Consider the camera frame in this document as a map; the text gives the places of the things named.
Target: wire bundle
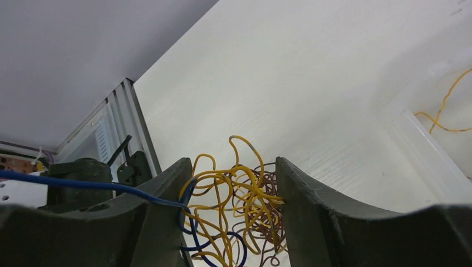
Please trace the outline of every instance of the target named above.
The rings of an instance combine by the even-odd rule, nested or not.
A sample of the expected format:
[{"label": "wire bundle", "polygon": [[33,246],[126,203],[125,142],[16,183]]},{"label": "wire bundle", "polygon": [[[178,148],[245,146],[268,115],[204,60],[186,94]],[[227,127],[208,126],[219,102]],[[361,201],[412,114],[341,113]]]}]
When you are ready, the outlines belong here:
[{"label": "wire bundle", "polygon": [[[269,166],[269,165],[275,165],[275,162],[264,164],[264,166]],[[257,171],[259,168],[260,168],[260,166],[256,167],[252,171],[258,179],[262,179],[262,190],[264,192],[266,192],[267,194],[277,196],[278,191],[277,191],[276,173],[275,172],[269,172],[269,171],[264,171],[264,173],[261,173],[260,171]],[[243,182],[243,184],[245,184],[248,181],[250,181],[250,179],[246,179]],[[241,188],[236,189],[235,194],[237,194],[238,191],[242,191]],[[233,204],[233,209],[234,209],[233,216],[235,216],[235,217],[244,216],[244,212],[237,209],[239,203],[241,203],[241,201],[237,200],[237,198],[235,196],[233,196],[233,199],[232,199],[232,204]],[[273,220],[272,225],[275,226],[276,233],[277,233],[276,234],[276,239],[273,239],[273,236],[272,236],[272,233],[271,233],[271,226],[270,226],[269,218],[268,218],[267,214],[263,214],[261,217],[259,217],[256,220],[256,222],[254,223],[254,225],[252,225],[250,227],[250,232],[249,232],[249,234],[251,234],[255,239],[264,240],[264,243],[262,245],[262,250],[261,250],[261,253],[260,253],[260,263],[259,263],[260,267],[264,266],[264,264],[266,264],[266,262],[268,260],[270,260],[270,264],[272,266],[279,266],[280,265],[280,260],[277,258],[277,255],[279,253],[281,253],[282,251],[287,251],[287,249],[286,249],[287,244],[285,244],[283,246],[281,245],[281,243],[283,241],[285,241],[285,232],[284,232],[283,223],[282,223],[282,214],[279,210],[279,207],[276,207],[274,209],[272,206],[269,206],[268,208],[269,208],[270,212],[272,213],[272,220]],[[249,214],[249,218],[251,220],[254,217],[255,217],[254,213]],[[237,226],[242,226],[242,225],[244,225],[244,221],[235,224],[232,228],[233,232],[235,232],[237,234],[241,233],[244,230],[244,227],[239,229],[239,230],[235,230],[235,228]],[[266,249],[266,246],[268,244],[272,244],[273,246],[271,248]],[[239,254],[240,254],[239,251],[240,251],[240,248],[238,246],[238,257],[237,257],[237,259],[239,259]],[[267,257],[265,257],[266,253],[269,253],[271,251],[273,251],[273,254],[268,255]]]},{"label": "wire bundle", "polygon": [[[260,172],[253,171],[239,163],[239,153],[232,139],[239,139],[250,147],[260,162]],[[270,236],[270,239],[274,244],[274,249],[278,250],[280,248],[281,239],[278,236],[280,229],[277,227],[281,225],[281,216],[278,209],[279,205],[283,204],[283,199],[276,195],[274,183],[264,183],[264,175],[263,177],[260,176],[260,174],[265,174],[266,172],[264,171],[262,158],[254,146],[240,136],[231,136],[229,138],[229,143],[231,144],[236,156],[234,167],[228,170],[217,170],[216,161],[212,156],[208,154],[200,154],[194,162],[192,173],[193,178],[184,185],[180,192],[179,197],[181,201],[186,201],[187,198],[190,198],[191,196],[203,196],[212,191],[212,189],[214,189],[217,198],[216,205],[190,205],[189,208],[194,209],[192,214],[188,211],[183,211],[184,215],[190,220],[190,222],[186,222],[185,224],[190,226],[191,230],[183,228],[182,231],[193,236],[196,247],[182,249],[186,251],[198,251],[192,255],[192,258],[197,259],[198,257],[201,257],[201,259],[210,266],[217,265],[212,263],[208,257],[214,258],[224,267],[232,267],[234,265],[242,267],[247,258],[247,250],[250,250],[253,254],[257,255],[261,254],[264,250],[264,248],[261,250],[256,243],[257,238],[254,237],[252,233],[253,231],[260,230],[260,233],[265,233],[266,236]],[[195,174],[196,165],[201,157],[211,159],[213,168],[210,171]],[[238,182],[238,179],[243,176],[248,178],[247,181]],[[210,181],[210,183],[207,182],[205,185],[200,185],[205,180]],[[225,186],[225,189],[227,189],[228,193],[226,198],[220,196],[221,189],[219,187],[221,185]],[[238,191],[242,190],[244,190],[244,195],[237,194]],[[241,203],[241,206],[226,208],[230,200],[233,198],[236,198],[238,203]],[[200,211],[208,210],[218,212],[218,225],[200,217]],[[241,231],[238,231],[238,233],[235,231],[229,231],[228,218],[225,211],[239,213],[239,215],[236,216],[244,217],[243,224],[245,227],[241,229]],[[216,231],[218,234],[211,235],[209,230]],[[208,241],[205,244],[200,245],[197,235],[205,237]],[[235,242],[238,243],[238,257],[236,261],[233,259],[233,245],[235,244],[232,243],[233,238],[237,238]],[[215,242],[216,239],[221,239],[224,247],[223,252]],[[238,264],[240,256],[239,243],[241,243],[243,247],[243,259]],[[215,253],[212,251],[203,251],[203,248],[206,248],[209,245],[212,245]]]}]

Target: white panel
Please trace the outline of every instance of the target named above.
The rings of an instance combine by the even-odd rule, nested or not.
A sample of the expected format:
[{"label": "white panel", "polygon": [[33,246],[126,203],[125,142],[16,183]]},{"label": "white panel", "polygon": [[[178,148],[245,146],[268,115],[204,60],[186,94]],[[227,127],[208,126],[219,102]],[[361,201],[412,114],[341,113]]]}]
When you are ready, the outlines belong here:
[{"label": "white panel", "polygon": [[[207,152],[228,167],[227,139],[238,134],[267,161],[285,156],[361,201],[397,211],[427,205],[435,196],[426,186],[389,178],[409,175],[394,171],[405,159],[380,162],[372,179],[362,178],[362,162],[352,176],[332,176],[319,149],[355,165],[355,154],[343,158],[347,151],[326,142],[386,142],[362,131],[370,123],[362,116],[375,115],[418,70],[471,43],[470,3],[219,2],[135,83],[160,163]],[[393,152],[378,153],[371,161]],[[256,164],[248,149],[241,154]]]}]

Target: plastic enclosure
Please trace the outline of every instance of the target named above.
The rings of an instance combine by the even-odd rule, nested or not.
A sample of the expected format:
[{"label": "plastic enclosure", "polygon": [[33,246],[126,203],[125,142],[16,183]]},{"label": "plastic enclosure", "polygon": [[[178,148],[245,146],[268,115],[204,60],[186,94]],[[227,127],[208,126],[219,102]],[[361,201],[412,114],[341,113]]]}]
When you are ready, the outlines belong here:
[{"label": "plastic enclosure", "polygon": [[[466,203],[472,201],[472,184],[464,173],[472,175],[472,131],[448,132],[435,127],[423,115],[432,117],[441,107],[454,81],[472,67],[472,47],[454,58],[431,66],[416,82],[409,84],[381,113],[380,121],[404,155],[415,165],[422,179],[436,195],[433,202]],[[441,113],[439,122],[447,128],[472,126],[472,74],[455,87]]]}]

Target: brown wire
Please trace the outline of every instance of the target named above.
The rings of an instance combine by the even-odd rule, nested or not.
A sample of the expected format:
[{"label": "brown wire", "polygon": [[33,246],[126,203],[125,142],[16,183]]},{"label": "brown wire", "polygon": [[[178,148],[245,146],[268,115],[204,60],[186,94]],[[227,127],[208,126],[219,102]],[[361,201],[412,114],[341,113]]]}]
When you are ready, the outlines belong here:
[{"label": "brown wire", "polygon": [[[264,166],[269,166],[269,165],[275,165],[275,162],[264,164]],[[262,177],[261,177],[260,171],[257,171],[258,169],[260,169],[260,166],[254,168],[254,170],[252,170],[252,171],[253,171],[254,175],[256,176],[256,178],[262,179],[262,185],[261,185],[262,191],[265,192],[268,195],[277,196],[278,195],[278,190],[277,190],[276,173],[265,170],[264,173],[262,174]],[[247,179],[242,183],[245,184],[249,181],[250,181],[250,179]],[[238,189],[235,189],[234,192],[233,192],[233,197],[232,197],[233,208],[236,207],[235,201],[237,201],[237,198],[235,196],[236,196],[237,191],[238,191]],[[282,214],[279,210],[279,207],[273,206],[270,202],[267,202],[266,204],[269,204],[269,205],[267,205],[267,209],[271,213],[273,221],[269,221],[269,217],[267,216],[267,214],[263,213],[259,217],[259,219],[256,220],[255,223],[249,228],[248,234],[253,236],[255,239],[259,239],[259,240],[263,239],[264,240],[264,244],[262,246],[262,251],[261,251],[261,255],[260,255],[259,267],[264,266],[268,260],[270,260],[271,266],[277,267],[277,266],[280,265],[280,260],[277,258],[277,251],[276,250],[280,250],[281,244],[285,240],[285,230],[284,230],[284,227],[283,227]],[[241,210],[236,210],[236,213],[243,214],[244,212],[241,211]],[[254,213],[249,214],[248,215],[249,221],[251,221],[255,216],[256,216],[256,214],[254,214]],[[273,237],[272,237],[271,229],[269,227],[263,225],[262,223],[264,223],[266,225],[273,225],[273,227],[275,228],[275,231],[277,233],[276,234],[276,240],[274,240]],[[244,226],[239,230],[235,229],[235,227],[239,226],[239,225],[244,225],[244,221],[241,221],[241,222],[238,222],[237,224],[234,224],[233,227],[232,227],[233,232],[241,233],[242,231],[244,231],[244,229],[245,229]],[[237,243],[238,243],[238,257],[237,257],[236,262],[238,262],[239,256],[240,256],[240,245],[239,245],[239,242],[237,242]],[[272,244],[272,247],[270,249],[265,249],[268,243]],[[267,255],[267,253],[269,253],[271,251],[273,251],[274,253],[272,255]]]}]

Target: black electrical component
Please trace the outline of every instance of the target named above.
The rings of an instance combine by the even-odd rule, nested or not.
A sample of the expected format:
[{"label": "black electrical component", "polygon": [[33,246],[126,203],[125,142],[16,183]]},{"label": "black electrical component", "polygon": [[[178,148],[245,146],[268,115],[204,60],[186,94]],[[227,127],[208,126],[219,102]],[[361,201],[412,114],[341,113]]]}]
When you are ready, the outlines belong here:
[{"label": "black electrical component", "polygon": [[[178,201],[191,169],[181,159],[137,189]],[[179,251],[177,212],[130,194],[62,214],[2,205],[0,266],[190,266]]]},{"label": "black electrical component", "polygon": [[[43,175],[76,181],[112,181],[110,167],[103,162],[89,158],[78,159],[69,163],[53,164]],[[86,209],[112,198],[112,191],[49,186],[47,205],[39,209],[64,213]]]}]

